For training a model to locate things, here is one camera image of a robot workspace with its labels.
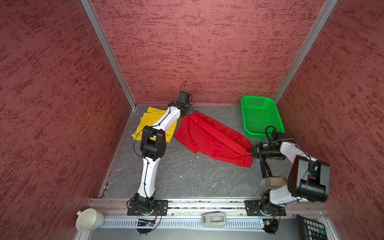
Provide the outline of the yellow shorts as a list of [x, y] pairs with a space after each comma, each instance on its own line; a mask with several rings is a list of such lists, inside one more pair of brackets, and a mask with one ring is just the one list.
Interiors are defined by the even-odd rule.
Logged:
[[[166, 110], [160, 110], [156, 108], [149, 107], [148, 110], [143, 114], [140, 119], [140, 124], [137, 127], [135, 133], [132, 134], [134, 140], [140, 141], [142, 139], [142, 130], [145, 126], [152, 126], [157, 123], [161, 117], [166, 113]], [[177, 120], [172, 124], [169, 130], [166, 133], [166, 142], [170, 143], [177, 126]]]

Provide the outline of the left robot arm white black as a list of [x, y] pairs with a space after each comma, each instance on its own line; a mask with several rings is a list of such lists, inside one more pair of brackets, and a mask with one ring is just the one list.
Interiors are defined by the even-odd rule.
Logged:
[[143, 158], [143, 173], [140, 187], [133, 200], [133, 208], [143, 215], [150, 215], [156, 210], [155, 179], [158, 165], [164, 156], [167, 143], [172, 139], [177, 120], [193, 110], [192, 101], [178, 100], [169, 104], [166, 110], [149, 107], [141, 117], [134, 140], [140, 139], [140, 157]]

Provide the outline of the red shorts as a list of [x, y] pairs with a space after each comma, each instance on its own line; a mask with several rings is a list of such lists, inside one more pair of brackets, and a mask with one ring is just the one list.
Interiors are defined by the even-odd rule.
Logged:
[[254, 147], [247, 138], [198, 111], [184, 117], [175, 138], [195, 154], [244, 168], [253, 163]]

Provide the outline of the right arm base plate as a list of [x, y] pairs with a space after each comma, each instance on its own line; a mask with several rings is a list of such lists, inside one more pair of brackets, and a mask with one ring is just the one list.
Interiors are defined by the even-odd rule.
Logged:
[[274, 205], [272, 203], [264, 203], [262, 201], [244, 201], [245, 203], [245, 209], [247, 212], [247, 216], [258, 216], [258, 217], [280, 217], [280, 216], [286, 216], [287, 213], [285, 211], [284, 207], [280, 207], [277, 205]]

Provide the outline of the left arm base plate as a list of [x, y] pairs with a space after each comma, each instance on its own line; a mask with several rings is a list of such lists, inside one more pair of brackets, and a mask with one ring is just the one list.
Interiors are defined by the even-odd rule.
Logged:
[[168, 200], [155, 200], [151, 211], [144, 211], [139, 208], [139, 205], [131, 200], [128, 205], [128, 216], [166, 216], [168, 211]]

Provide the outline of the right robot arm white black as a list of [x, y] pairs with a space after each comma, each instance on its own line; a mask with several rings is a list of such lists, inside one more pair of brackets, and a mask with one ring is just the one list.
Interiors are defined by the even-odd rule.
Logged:
[[317, 160], [297, 144], [283, 140], [258, 144], [250, 151], [260, 160], [262, 177], [271, 177], [267, 159], [293, 163], [287, 183], [263, 193], [260, 200], [245, 201], [248, 216], [285, 216], [285, 207], [295, 203], [325, 202], [330, 191], [330, 165]]

